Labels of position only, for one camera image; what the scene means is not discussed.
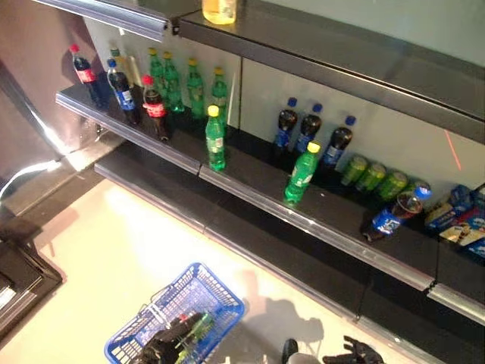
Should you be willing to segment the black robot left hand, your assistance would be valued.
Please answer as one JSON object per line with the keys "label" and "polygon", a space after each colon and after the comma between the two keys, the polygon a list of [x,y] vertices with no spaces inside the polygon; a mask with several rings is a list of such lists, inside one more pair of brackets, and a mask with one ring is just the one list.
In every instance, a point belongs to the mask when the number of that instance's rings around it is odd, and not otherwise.
{"label": "black robot left hand", "polygon": [[197,312],[175,318],[168,328],[158,331],[130,363],[175,363],[182,351],[182,340],[188,338],[202,316]]}

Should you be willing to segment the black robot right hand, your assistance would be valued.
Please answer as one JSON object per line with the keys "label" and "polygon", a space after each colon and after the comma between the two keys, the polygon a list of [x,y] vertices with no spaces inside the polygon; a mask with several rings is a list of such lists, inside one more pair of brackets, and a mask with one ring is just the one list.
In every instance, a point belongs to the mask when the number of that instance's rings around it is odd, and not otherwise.
{"label": "black robot right hand", "polygon": [[348,353],[336,356],[324,356],[323,363],[326,364],[384,364],[383,357],[372,347],[353,337],[344,335],[343,347]]}

